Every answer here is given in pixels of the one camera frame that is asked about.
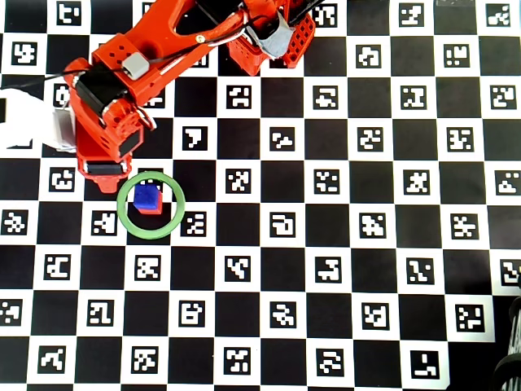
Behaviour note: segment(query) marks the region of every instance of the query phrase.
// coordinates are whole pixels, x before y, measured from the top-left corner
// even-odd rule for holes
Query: green ring
[[[130,190],[132,190],[132,188],[141,181],[147,181],[148,179],[156,179],[169,185],[177,201],[176,213],[173,215],[173,219],[166,226],[163,226],[157,230],[143,230],[142,228],[136,226],[133,222],[130,221],[125,207],[127,196],[129,195]],[[186,200],[185,194],[182,192],[179,183],[177,183],[171,177],[159,171],[145,171],[144,173],[140,173],[125,182],[125,184],[121,187],[120,192],[117,194],[116,204],[117,217],[120,219],[121,224],[123,224],[128,232],[140,239],[154,240],[164,238],[165,236],[170,235],[170,232],[176,229],[182,218],[185,216]]]

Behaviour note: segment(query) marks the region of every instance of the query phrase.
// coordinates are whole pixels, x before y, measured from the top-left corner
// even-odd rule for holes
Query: checkerboard
[[[89,57],[142,0],[0,2],[2,85]],[[0,389],[486,389],[521,273],[516,0],[328,0],[296,69],[222,46],[147,105],[145,241],[36,142],[0,152]],[[51,110],[63,80],[27,88]],[[130,218],[153,229],[163,214]]]

